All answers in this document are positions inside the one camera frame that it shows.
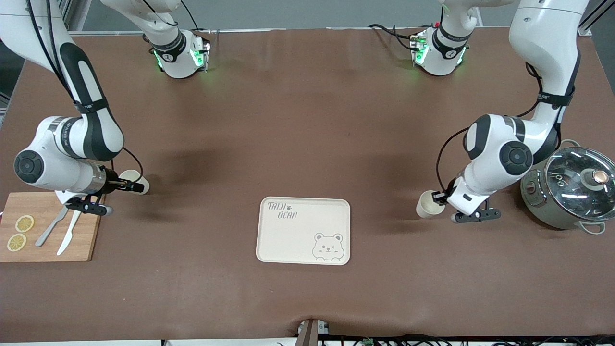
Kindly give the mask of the white IKEA cup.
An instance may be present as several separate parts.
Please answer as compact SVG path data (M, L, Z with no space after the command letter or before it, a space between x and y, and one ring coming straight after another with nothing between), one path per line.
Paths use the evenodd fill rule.
M147 194L147 192L150 189L149 182L147 181L145 177L141 175L139 171L136 171L136 170L123 171L123 173L119 175L119 178L124 179L124 180L129 180L131 182L136 182L137 184L143 185L143 191L129 191L129 193L132 193L135 195L144 195L144 194Z
M439 192L434 190L424 191L418 199L416 211L417 215L423 219L434 218L444 211L444 205L433 201L433 193L438 194Z

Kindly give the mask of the cream bear print tray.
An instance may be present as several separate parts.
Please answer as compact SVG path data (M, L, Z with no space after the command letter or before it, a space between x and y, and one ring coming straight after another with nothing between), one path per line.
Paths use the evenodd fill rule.
M336 198L262 199L255 254L268 263L346 265L351 258L349 202Z

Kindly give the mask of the metal table edge clamp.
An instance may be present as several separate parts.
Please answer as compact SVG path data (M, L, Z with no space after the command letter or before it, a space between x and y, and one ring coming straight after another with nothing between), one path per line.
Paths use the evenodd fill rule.
M295 346L327 346L321 336L329 335L329 323L323 320L309 319L301 322Z

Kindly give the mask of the grey-green electric cooker pot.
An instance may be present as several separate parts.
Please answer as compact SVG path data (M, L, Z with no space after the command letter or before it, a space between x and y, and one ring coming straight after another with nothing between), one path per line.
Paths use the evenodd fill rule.
M581 147L580 144L574 140L567 139L563 140L563 142L569 144L569 147ZM546 182L545 165L551 156L538 164L534 164L523 179L520 180L521 197L526 207L534 217L554 228L560 230L580 229L590 235L604 234L606 230L605 223L608 220L590 222L579 219L558 206L555 199L550 195Z

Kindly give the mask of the white plastic knife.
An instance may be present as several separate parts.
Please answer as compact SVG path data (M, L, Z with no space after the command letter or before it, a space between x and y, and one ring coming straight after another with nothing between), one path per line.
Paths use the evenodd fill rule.
M56 253L57 256L60 256L61 254L63 254L64 251L66 250L66 248L68 247L68 245L70 244L70 242L71 242L71 240L73 238L74 228L75 228L77 222L79 221L79 217L81 216L81 214L82 214L81 211L75 210L73 212L70 224L68 226L68 229L66 230L66 234L64 235L64 239L63 239L59 249L57 250L57 253Z

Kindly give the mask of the wooden cutting board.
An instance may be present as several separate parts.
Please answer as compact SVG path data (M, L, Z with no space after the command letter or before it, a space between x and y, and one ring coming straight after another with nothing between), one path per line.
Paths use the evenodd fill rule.
M62 205L53 191L10 193L0 222L0 263L89 261L94 250L100 217L83 214L73 228L73 237L66 249L57 255L73 215L69 211L46 239L37 247L35 242L57 217ZM18 234L15 224L24 215L31 215L34 226L24 232L24 247L17 251L8 248L10 238Z

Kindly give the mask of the brown table cover mat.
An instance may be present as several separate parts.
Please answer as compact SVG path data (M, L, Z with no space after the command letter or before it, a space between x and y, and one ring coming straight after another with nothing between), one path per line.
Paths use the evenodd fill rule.
M373 29L221 33L209 70L160 72L141 36L75 37L151 190L106 201L91 261L0 263L0 342L615 334L615 230L546 228L518 186L501 219L420 219L444 141L516 115L537 83L507 28L433 77ZM256 254L266 197L351 206L343 266Z

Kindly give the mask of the grey plastic knife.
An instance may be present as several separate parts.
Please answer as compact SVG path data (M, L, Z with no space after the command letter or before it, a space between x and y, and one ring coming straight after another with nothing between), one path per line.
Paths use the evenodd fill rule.
M66 206L63 206L63 208L59 211L59 214L57 214L57 217L53 219L51 224L46 228L43 234L40 235L40 237L35 242L36 247L41 247L44 245L44 243L46 242L50 234L53 232L53 229L55 228L55 226L64 219L67 212L68 212L68 208Z

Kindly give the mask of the glass cooker lid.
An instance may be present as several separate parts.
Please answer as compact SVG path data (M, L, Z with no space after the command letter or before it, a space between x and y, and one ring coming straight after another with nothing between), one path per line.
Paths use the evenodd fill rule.
M547 187L558 206L590 222L615 217L615 162L585 147L555 152L545 165Z

